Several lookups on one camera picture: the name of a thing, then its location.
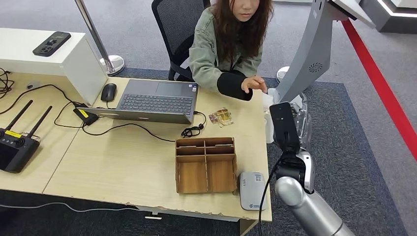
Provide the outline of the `person's right hand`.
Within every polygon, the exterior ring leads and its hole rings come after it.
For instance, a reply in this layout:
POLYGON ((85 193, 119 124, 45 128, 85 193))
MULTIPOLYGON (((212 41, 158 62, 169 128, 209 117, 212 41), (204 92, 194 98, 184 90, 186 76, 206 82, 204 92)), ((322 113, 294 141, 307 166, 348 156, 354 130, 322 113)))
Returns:
POLYGON ((268 92, 268 88, 265 84, 265 81, 260 76, 252 76, 252 77, 245 78, 243 82, 241 83, 241 89, 245 93, 249 93, 250 89, 261 90, 263 93, 268 92))

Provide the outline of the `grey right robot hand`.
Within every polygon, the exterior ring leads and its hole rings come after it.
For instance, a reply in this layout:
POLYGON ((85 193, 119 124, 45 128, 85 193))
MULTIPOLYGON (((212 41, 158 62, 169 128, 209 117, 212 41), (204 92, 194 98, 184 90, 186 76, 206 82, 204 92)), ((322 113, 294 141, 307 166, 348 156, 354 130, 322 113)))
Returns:
POLYGON ((312 136, 312 121, 311 115, 308 112, 307 98, 305 94, 299 94, 290 102, 290 105, 300 146, 305 150, 309 150, 312 136))

